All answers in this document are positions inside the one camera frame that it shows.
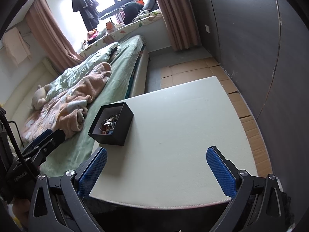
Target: floor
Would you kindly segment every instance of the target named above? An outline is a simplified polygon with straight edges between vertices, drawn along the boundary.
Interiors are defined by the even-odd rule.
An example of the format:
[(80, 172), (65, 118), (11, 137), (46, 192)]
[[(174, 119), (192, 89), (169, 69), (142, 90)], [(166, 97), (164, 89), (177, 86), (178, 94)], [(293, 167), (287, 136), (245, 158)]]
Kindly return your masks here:
[(161, 68), (211, 57), (211, 55), (204, 47), (196, 47), (178, 52), (173, 51), (171, 48), (167, 48), (166, 52), (155, 56), (150, 54), (149, 57), (150, 62), (147, 69), (145, 93), (161, 89)]

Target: black jacket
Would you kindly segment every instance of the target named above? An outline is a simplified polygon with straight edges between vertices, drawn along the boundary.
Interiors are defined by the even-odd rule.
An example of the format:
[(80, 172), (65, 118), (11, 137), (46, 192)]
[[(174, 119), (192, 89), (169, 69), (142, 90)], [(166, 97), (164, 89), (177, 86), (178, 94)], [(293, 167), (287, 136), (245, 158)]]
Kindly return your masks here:
[(123, 22), (125, 25), (132, 23), (133, 19), (137, 16), (140, 10), (143, 9), (143, 5), (138, 2), (128, 2), (124, 8), (123, 12), (125, 13), (125, 17)]
[(73, 12), (80, 12), (88, 32), (98, 26), (99, 14), (96, 10), (97, 6), (98, 2), (96, 0), (72, 0)]

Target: black box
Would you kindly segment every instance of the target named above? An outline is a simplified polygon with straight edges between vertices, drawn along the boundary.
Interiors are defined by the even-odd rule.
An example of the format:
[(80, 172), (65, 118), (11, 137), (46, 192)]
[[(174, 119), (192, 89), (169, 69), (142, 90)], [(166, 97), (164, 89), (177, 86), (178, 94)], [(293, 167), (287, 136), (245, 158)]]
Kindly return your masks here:
[[(115, 124), (113, 133), (111, 135), (101, 134), (100, 125), (102, 121), (119, 112), (120, 115)], [(123, 146), (132, 118), (133, 112), (125, 102), (103, 105), (95, 116), (95, 120), (89, 129), (88, 135), (102, 144)]]

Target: stuffed animal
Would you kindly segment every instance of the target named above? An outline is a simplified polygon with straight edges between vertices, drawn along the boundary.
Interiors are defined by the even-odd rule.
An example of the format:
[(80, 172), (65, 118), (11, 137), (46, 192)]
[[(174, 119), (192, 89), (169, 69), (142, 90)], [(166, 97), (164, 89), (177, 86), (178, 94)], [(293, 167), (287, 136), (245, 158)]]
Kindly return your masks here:
[(46, 104), (46, 95), (47, 92), (52, 88), (52, 84), (45, 85), (41, 87), (38, 85), (38, 90), (34, 93), (32, 98), (32, 106), (35, 110), (41, 110)]

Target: curtain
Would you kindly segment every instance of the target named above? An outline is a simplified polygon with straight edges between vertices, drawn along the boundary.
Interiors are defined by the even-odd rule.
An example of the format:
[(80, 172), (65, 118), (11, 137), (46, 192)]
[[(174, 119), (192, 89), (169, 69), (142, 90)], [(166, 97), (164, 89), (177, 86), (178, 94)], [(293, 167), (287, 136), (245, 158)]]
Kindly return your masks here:
[(62, 33), (46, 0), (33, 2), (26, 14), (26, 21), (58, 72), (63, 73), (84, 61)]
[(190, 0), (157, 0), (174, 50), (200, 43)]

